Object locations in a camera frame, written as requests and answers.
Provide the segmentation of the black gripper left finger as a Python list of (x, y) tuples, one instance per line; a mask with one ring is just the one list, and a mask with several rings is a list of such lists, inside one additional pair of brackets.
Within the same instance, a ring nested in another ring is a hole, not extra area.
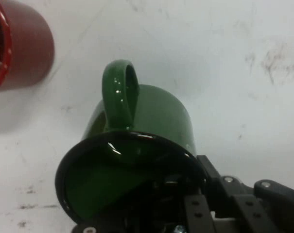
[(188, 177), (172, 174), (116, 191), (87, 190), (75, 208), (74, 233), (213, 233), (206, 198)]

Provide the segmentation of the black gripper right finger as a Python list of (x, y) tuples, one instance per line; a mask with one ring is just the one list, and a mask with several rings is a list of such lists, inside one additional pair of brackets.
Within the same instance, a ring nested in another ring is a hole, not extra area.
[(205, 155), (197, 160), (205, 175), (203, 193), (216, 218), (234, 220), (241, 233), (294, 233), (294, 189), (272, 180), (249, 187), (220, 175)]

